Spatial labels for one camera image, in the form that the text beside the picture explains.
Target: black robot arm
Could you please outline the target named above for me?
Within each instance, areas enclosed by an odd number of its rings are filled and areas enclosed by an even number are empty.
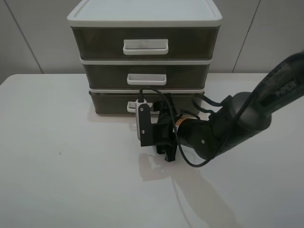
[[[143,96],[144,89],[159,93],[163,101],[155,105],[160,111],[158,122],[151,123],[150,107]],[[216,103],[203,95],[200,97],[213,106],[221,106],[218,112],[194,105],[202,112],[210,113],[209,120],[185,118],[177,114],[170,94],[161,94],[153,88],[143,88],[136,102],[136,120],[141,146],[156,146],[157,153],[166,154],[166,160],[175,160],[176,148],[186,162],[200,167],[214,157],[232,149],[243,141],[267,129],[271,114],[304,95],[304,53],[290,56],[272,70],[253,92],[241,92]],[[205,161],[191,164],[181,145],[191,147]]]

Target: dark tinted drawer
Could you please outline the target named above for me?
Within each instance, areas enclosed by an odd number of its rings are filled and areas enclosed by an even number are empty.
[[[91,93],[95,110],[97,114],[134,114],[127,111],[129,102],[135,102],[138,94],[100,94]],[[176,111],[185,109],[195,114],[199,111],[194,108],[191,102],[192,94],[172,94],[172,100],[176,107]],[[149,103],[161,101],[161,97],[157,94],[145,94],[144,99]]]
[[[91,88],[202,89],[209,65],[84,65]]]
[[[83,60],[96,59],[211,59],[219,27],[204,28],[73,28]],[[168,40],[148,47],[145,40]],[[129,44],[124,53],[125,40],[144,40],[139,45]]]

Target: drawer handle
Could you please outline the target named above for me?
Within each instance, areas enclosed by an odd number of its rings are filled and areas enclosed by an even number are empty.
[[[150,108],[152,108],[153,103],[147,103]],[[129,101],[127,105],[127,111],[130,113],[135,113],[135,102]],[[160,112],[150,112],[151,114],[159,114]]]
[[[127,56],[166,55],[169,52],[167,39],[125,39],[123,53]]]
[[[167,83],[167,76],[155,74],[128,74],[127,83],[129,85],[164,86]]]

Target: table surface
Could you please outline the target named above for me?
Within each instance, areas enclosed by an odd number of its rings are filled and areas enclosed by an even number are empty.
[[[264,76],[209,74],[206,95],[219,102]],[[140,147],[134,117],[98,116],[85,75],[11,76],[0,86],[0,227],[303,227],[303,115],[299,99],[195,169]]]

